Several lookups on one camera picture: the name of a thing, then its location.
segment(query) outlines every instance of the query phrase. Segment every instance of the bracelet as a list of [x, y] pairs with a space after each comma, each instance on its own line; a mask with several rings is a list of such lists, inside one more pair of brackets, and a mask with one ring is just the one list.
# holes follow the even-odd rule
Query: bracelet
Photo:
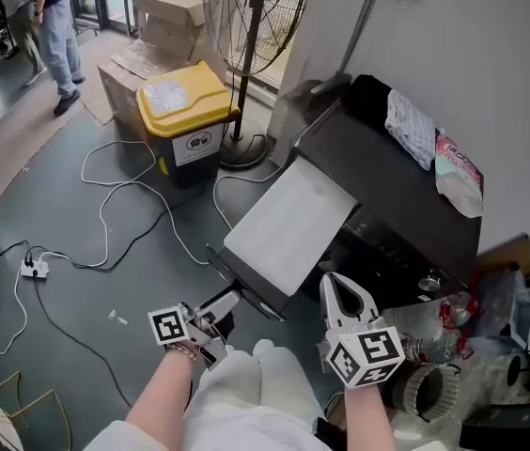
[[177, 342], [174, 342], [173, 344], [169, 344], [167, 346], [167, 350], [178, 350], [182, 354], [185, 354], [190, 359], [192, 359], [193, 363], [196, 363], [196, 361], [198, 361], [198, 356], [196, 356], [196, 353], [193, 352], [192, 350], [189, 350], [188, 348], [186, 348], [183, 344], [179, 344]]

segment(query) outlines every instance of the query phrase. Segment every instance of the sneaker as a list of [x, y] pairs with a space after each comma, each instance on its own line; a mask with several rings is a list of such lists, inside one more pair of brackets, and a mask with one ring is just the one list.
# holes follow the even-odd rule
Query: sneaker
[[31, 78], [27, 81], [27, 83], [24, 86], [31, 86], [35, 83], [36, 80], [38, 80], [39, 77], [41, 77], [44, 73], [46, 73], [47, 68], [42, 67], [39, 71], [35, 72], [33, 75], [31, 75]]
[[75, 103], [75, 101], [79, 100], [79, 97], [81, 97], [81, 92], [75, 89], [75, 91], [70, 97], [67, 97], [66, 99], [60, 99], [60, 102], [55, 107], [55, 116], [62, 116], [70, 109], [70, 107]]

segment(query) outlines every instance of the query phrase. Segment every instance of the white pants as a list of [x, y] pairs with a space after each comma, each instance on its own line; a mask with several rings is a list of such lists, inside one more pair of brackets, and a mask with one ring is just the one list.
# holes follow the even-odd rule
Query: white pants
[[306, 422], [323, 417], [303, 368], [287, 348], [261, 340], [253, 355], [227, 346], [227, 357], [212, 371], [205, 370], [187, 413], [210, 404], [236, 408], [268, 406]]

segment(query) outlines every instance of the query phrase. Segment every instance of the standing fan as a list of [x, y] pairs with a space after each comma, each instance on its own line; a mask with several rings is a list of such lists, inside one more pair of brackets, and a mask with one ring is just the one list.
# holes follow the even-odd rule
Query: standing fan
[[249, 167], [267, 155], [264, 133], [250, 128], [241, 133], [248, 78], [267, 69], [288, 47], [305, 3], [306, 0], [204, 0], [210, 38], [227, 67], [242, 77], [238, 95], [241, 114], [234, 131], [226, 129], [224, 133], [223, 167]]

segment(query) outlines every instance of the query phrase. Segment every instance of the white cable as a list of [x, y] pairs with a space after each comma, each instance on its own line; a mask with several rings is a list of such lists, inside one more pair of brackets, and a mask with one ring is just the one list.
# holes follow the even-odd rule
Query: white cable
[[[92, 155], [94, 152], [97, 152], [98, 150], [101, 150], [102, 148], [106, 148], [108, 146], [112, 146], [113, 144], [141, 144], [141, 145], [146, 146], [146, 148], [150, 152], [150, 155], [152, 156], [152, 164], [148, 168], [146, 168], [145, 170], [140, 172], [136, 177], [134, 177], [131, 180], [122, 180], [122, 181], [117, 181], [117, 182], [100, 182], [98, 180], [86, 179], [84, 177], [84, 173], [85, 173], [85, 170], [86, 170], [87, 159], [89, 158], [89, 156]], [[113, 142], [109, 142], [108, 144], [104, 144], [103, 146], [99, 146], [99, 147], [94, 148], [93, 150], [91, 150], [86, 155], [86, 159], [84, 160], [84, 165], [81, 168], [81, 180], [82, 180], [82, 182], [86, 183], [86, 184], [101, 185], [103, 187], [114, 187], [111, 190], [111, 192], [108, 193], [106, 198], [102, 201], [102, 203], [100, 205], [100, 210], [99, 210], [100, 220], [101, 220], [102, 226], [104, 228], [104, 259], [101, 262], [97, 263], [97, 264], [85, 264], [87, 267], [100, 267], [100, 266], [104, 265], [106, 263], [106, 261], [108, 260], [108, 247], [109, 247], [108, 246], [108, 226], [106, 225], [106, 222], [104, 221], [104, 218], [102, 217], [102, 211], [104, 209], [104, 206], [108, 202], [108, 200], [111, 198], [111, 195], [113, 195], [121, 187], [125, 187], [127, 185], [141, 185], [142, 187], [145, 187], [146, 189], [148, 189], [152, 193], [154, 193], [157, 196], [159, 196], [161, 198], [161, 200], [163, 201], [164, 206], [167, 209], [167, 212], [169, 213], [169, 218], [171, 219], [171, 227], [173, 228], [173, 233], [175, 234], [175, 237], [178, 239], [179, 243], [181, 244], [181, 247], [183, 247], [183, 250], [186, 251], [186, 254], [196, 264], [198, 264], [200, 266], [208, 266], [209, 265], [209, 262], [203, 262], [201, 260], [198, 260], [196, 257], [194, 257], [192, 255], [192, 253], [190, 252], [190, 250], [188, 249], [188, 247], [186, 247], [186, 244], [183, 242], [183, 240], [179, 236], [178, 230], [175, 227], [175, 221], [173, 219], [173, 214], [171, 213], [171, 209], [169, 208], [169, 204], [167, 203], [166, 199], [160, 193], [158, 193], [157, 191], [152, 189], [152, 187], [150, 187], [149, 185], [145, 184], [144, 182], [138, 181], [138, 179], [140, 179], [142, 176], [144, 176], [144, 174], [146, 174], [155, 165], [156, 165], [156, 156], [154, 155], [154, 152], [152, 151], [152, 149], [150, 148], [150, 146], [146, 142], [141, 141], [141, 140], [140, 141], [135, 141], [135, 140], [133, 140], [133, 141], [129, 141], [129, 140], [114, 140]], [[44, 256], [61, 257], [61, 258], [65, 258], [66, 260], [68, 260], [69, 262], [72, 263], [72, 261], [70, 260], [69, 257], [65, 256], [64, 254], [59, 254], [59, 253], [56, 253], [56, 252], [44, 252], [43, 254], [41, 254], [39, 256], [39, 261], [42, 261]]]
[[23, 315], [24, 315], [24, 323], [23, 323], [23, 327], [21, 328], [21, 330], [15, 334], [12, 339], [10, 339], [10, 342], [8, 343], [7, 347], [5, 350], [3, 351], [0, 351], [0, 356], [4, 356], [9, 350], [10, 350], [10, 347], [12, 346], [12, 343], [14, 342], [14, 340], [19, 337], [23, 331], [25, 330], [25, 328], [27, 327], [27, 311], [24, 309], [24, 306], [23, 306], [23, 303], [21, 302], [21, 300], [19, 299], [19, 294], [17, 292], [17, 287], [19, 286], [19, 278], [21, 277], [21, 269], [19, 269], [17, 271], [17, 278], [16, 280], [14, 281], [14, 297], [15, 299], [17, 300], [17, 303], [19, 303], [19, 306], [21, 307], [21, 309], [23, 310]]
[[220, 178], [218, 178], [216, 181], [215, 181], [215, 184], [212, 186], [212, 203], [215, 205], [215, 208], [217, 209], [217, 212], [219, 212], [219, 215], [221, 215], [221, 218], [224, 220], [224, 222], [227, 224], [227, 226], [229, 227], [229, 230], [232, 230], [233, 227], [231, 226], [231, 224], [229, 223], [229, 221], [227, 220], [227, 218], [224, 216], [224, 213], [223, 211], [221, 210], [221, 208], [219, 207], [219, 205], [217, 204], [217, 197], [215, 195], [215, 191], [217, 190], [217, 184], [219, 182], [221, 182], [223, 179], [237, 179], [237, 180], [244, 180], [246, 182], [253, 182], [255, 184], [262, 184], [263, 182], [267, 182], [269, 179], [271, 179], [273, 176], [275, 176], [275, 174], [277, 174], [280, 170], [282, 170], [284, 168], [284, 165], [286, 163], [283, 163], [281, 166], [279, 166], [277, 169], [275, 169], [268, 177], [266, 177], [265, 179], [249, 179], [248, 177], [241, 177], [241, 176], [234, 176], [234, 175], [231, 175], [231, 174], [228, 174], [226, 176], [221, 176]]

